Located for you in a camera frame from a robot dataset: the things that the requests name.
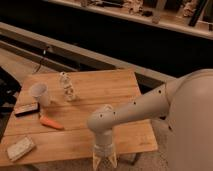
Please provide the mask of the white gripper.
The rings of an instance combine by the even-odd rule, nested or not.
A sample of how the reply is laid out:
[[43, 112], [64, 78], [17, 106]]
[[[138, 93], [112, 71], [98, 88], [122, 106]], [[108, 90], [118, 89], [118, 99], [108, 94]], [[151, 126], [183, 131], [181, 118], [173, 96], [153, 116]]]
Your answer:
[[108, 157], [108, 160], [114, 168], [117, 167], [117, 156], [115, 152], [115, 144], [111, 143], [108, 145], [93, 145], [93, 171], [98, 169], [98, 166], [101, 162], [101, 158]]

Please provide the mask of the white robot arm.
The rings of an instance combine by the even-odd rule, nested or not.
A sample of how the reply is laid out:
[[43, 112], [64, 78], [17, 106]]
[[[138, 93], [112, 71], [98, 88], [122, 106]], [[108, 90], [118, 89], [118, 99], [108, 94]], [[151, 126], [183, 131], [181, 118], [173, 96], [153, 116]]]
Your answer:
[[103, 158], [117, 164], [113, 128], [166, 117], [168, 171], [213, 171], [213, 69], [166, 82], [119, 107], [105, 104], [87, 121], [94, 135], [93, 167]]

